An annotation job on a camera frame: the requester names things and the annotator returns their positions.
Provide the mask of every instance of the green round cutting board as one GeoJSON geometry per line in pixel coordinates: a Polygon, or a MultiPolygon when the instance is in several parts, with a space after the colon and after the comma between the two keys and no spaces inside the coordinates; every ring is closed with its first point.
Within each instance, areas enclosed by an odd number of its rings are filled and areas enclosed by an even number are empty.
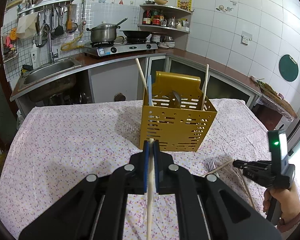
{"type": "Polygon", "coordinates": [[[286,81],[292,82],[299,73],[298,63],[290,55],[284,55],[279,61],[279,71],[286,81]]]}

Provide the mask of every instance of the wok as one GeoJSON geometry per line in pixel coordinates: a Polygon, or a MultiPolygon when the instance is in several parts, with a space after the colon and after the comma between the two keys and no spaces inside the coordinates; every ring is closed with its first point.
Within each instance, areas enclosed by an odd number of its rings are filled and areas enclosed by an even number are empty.
{"type": "Polygon", "coordinates": [[[145,39],[150,35],[151,32],[146,31],[121,31],[127,38],[131,39],[145,39]]]}

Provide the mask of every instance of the fork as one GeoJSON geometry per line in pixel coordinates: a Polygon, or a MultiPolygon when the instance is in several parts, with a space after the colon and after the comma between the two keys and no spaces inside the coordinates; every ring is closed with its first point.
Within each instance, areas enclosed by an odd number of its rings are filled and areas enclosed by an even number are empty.
{"type": "MultiPolygon", "coordinates": [[[[208,162],[208,169],[209,169],[209,172],[216,169],[216,166],[215,166],[213,160],[208,162]]],[[[216,175],[219,178],[219,174],[217,172],[214,172],[213,174],[216,175]]]]}

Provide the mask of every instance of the yellow utensil holder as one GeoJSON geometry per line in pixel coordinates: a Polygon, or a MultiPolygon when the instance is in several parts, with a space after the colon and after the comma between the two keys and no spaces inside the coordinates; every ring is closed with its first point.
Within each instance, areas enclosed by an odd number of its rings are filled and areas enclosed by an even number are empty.
{"type": "Polygon", "coordinates": [[[159,140],[161,151],[197,151],[206,136],[216,109],[205,98],[201,110],[203,93],[200,78],[176,73],[156,72],[152,85],[152,101],[149,106],[148,94],[144,92],[139,149],[143,142],[153,138],[159,140]],[[174,108],[176,98],[172,91],[181,97],[180,108],[174,108]]]}

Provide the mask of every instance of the floral tablecloth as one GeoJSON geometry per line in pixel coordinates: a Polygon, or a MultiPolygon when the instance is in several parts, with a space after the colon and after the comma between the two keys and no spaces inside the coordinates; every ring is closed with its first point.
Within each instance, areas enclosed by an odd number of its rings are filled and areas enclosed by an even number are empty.
{"type": "MultiPolygon", "coordinates": [[[[236,99],[211,100],[218,114],[197,152],[171,152],[175,163],[203,175],[211,159],[268,160],[267,130],[236,99]]],[[[111,174],[140,152],[142,101],[36,107],[11,145],[0,180],[0,219],[15,238],[87,174],[111,174]]],[[[250,202],[231,165],[220,178],[250,202]]],[[[258,211],[264,188],[247,181],[258,211]]],[[[174,195],[155,195],[152,239],[179,239],[174,195]]],[[[124,239],[146,239],[146,194],[129,195],[124,239]]]]}

